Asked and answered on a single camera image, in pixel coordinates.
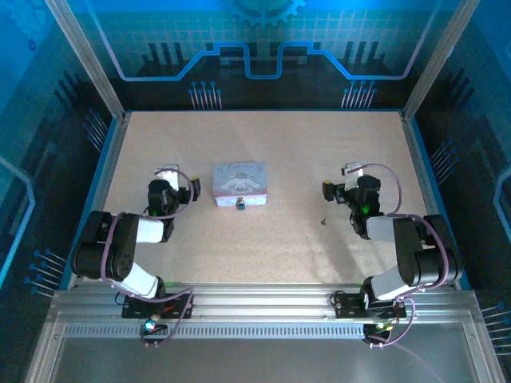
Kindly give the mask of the aluminium side rail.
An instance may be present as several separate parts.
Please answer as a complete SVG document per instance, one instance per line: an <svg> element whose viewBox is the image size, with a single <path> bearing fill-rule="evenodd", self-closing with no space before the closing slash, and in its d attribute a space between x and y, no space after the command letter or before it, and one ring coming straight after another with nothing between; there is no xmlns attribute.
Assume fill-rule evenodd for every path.
<svg viewBox="0 0 511 383"><path fill-rule="evenodd" d="M85 228L89 213L95 210L102 210L105 206L105 201L109 193L113 173L117 166L117 160L121 152L130 117L131 112L126 112L121 119L113 120L109 127L109 132L103 149L101 150L92 183L89 188L89 193L85 200L84 209L77 226L76 235L74 236L73 243L69 251L69 258L59 286L60 290L69 290L75 284L76 275L71 271L71 258L73 252L77 249L77 245L81 237L81 233Z"/></svg>
<svg viewBox="0 0 511 383"><path fill-rule="evenodd" d="M404 112L400 112L400 117L426 211L431 215L439 214L446 220L447 227L453 237L454 248L458 251L458 244L454 238L445 204L443 203L440 189L434 176L433 167L430 163L430 157L426 151L426 146L418 124L414 118L411 120L406 118Z"/></svg>

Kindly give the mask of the aluminium frame post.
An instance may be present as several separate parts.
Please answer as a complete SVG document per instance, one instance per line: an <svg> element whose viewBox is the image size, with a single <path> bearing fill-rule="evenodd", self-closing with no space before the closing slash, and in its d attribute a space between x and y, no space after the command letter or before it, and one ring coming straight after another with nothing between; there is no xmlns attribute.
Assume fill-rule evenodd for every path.
<svg viewBox="0 0 511 383"><path fill-rule="evenodd" d="M444 29L426 67L422 71L408 101L402 110L402 119L410 121L418 111L427 93L453 52L481 0L460 0L457 8Z"/></svg>
<svg viewBox="0 0 511 383"><path fill-rule="evenodd" d="M44 1L107 109L116 120L123 120L125 110L69 4L66 0Z"/></svg>

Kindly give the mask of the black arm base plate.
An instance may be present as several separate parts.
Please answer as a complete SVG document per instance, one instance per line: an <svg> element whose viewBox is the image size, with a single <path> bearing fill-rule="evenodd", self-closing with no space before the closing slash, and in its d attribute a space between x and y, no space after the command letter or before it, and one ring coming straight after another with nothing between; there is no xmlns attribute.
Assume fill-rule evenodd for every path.
<svg viewBox="0 0 511 383"><path fill-rule="evenodd" d="M402 303L393 301L368 303L360 294L348 294L342 290L334 291L329 297L337 319L348 318L406 318L406 308Z"/></svg>
<svg viewBox="0 0 511 383"><path fill-rule="evenodd" d="M189 294L160 303L150 303L125 297L121 317L127 319L149 319L154 314L162 319L178 319L183 312Z"/></svg>

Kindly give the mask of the lit connector box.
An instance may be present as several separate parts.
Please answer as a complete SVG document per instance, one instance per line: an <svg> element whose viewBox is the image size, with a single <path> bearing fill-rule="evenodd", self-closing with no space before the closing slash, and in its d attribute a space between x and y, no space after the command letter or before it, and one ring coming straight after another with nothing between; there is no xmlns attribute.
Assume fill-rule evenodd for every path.
<svg viewBox="0 0 511 383"><path fill-rule="evenodd" d="M389 322L364 324L363 334L366 339L370 340L382 339L384 342L387 342L390 339L393 327L394 326Z"/></svg>
<svg viewBox="0 0 511 383"><path fill-rule="evenodd" d="M168 333L168 326L160 324L156 319L147 319L140 328L140 337L142 340L151 337L164 338Z"/></svg>

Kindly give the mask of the aluminium table edge rail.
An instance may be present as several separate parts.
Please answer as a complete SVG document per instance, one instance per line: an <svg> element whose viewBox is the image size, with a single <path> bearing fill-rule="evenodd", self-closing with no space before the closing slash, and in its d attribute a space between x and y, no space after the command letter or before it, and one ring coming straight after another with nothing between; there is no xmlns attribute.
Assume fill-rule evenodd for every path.
<svg viewBox="0 0 511 383"><path fill-rule="evenodd" d="M175 333L182 323L389 322L394 326L393 334L399 335L408 322L413 322L414 329L458 324L468 338L475 338L484 325L476 296L469 291L446 288L414 294L411 302L403 303L406 318L337 319L329 303L330 295L337 290L359 293L350 285L200 284L194 286L178 319L162 319L156 314L150 318L167 325L168 333ZM71 323L144 324L147 319L121 317L124 300L124 295L92 283L59 292L50 304L45 328L63 338L66 325Z"/></svg>

